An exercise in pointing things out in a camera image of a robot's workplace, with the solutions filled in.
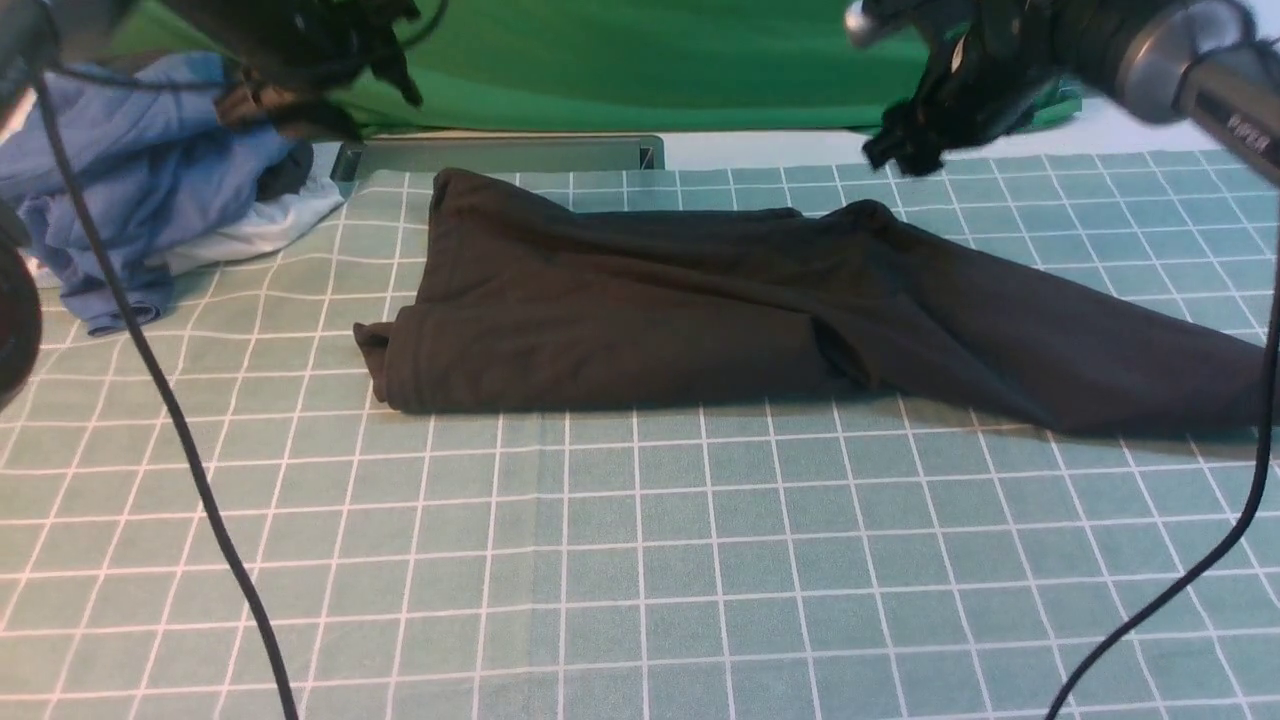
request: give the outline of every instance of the light blue cloth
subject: light blue cloth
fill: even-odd
[[[223,82],[224,68],[216,54],[188,53],[164,58],[136,78]],[[134,315],[152,322],[173,304],[174,282],[168,268],[146,260],[242,219],[253,205],[259,178],[294,141],[270,126],[237,133],[220,127],[216,90],[132,91],[56,76],[47,82],[111,264]],[[0,199],[17,209],[31,231],[31,254],[61,281],[64,305],[84,320],[90,334],[123,329],[54,164],[38,108],[0,145]]]

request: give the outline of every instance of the dark brown fabric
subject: dark brown fabric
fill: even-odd
[[[687,406],[892,389],[1052,430],[1235,430],[1262,351],[901,223],[874,201],[575,214],[436,176],[413,305],[357,324],[410,413]]]

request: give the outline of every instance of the table surface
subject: table surface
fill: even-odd
[[[584,211],[873,197],[1251,341],[1270,302],[1276,196],[1221,152],[512,179]],[[1038,717],[1248,489],[1247,439],[1084,442],[897,396],[399,416],[351,324],[412,301],[430,187],[380,173],[282,254],[180,278],[147,328],[308,720]],[[46,313],[0,415],[0,716],[278,717],[132,346]],[[1272,495],[1066,716],[1280,717],[1277,593]]]

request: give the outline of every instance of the green cloth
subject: green cloth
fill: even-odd
[[[435,3],[419,6],[429,15]],[[454,0],[436,35],[408,55],[426,96],[421,109],[369,77],[333,99],[367,135],[870,128],[914,91],[927,51],[914,33],[855,50],[845,6]],[[127,53],[197,47],[211,46],[154,1],[116,38]],[[1037,124],[1060,123],[1079,108],[1078,95],[1055,91]]]

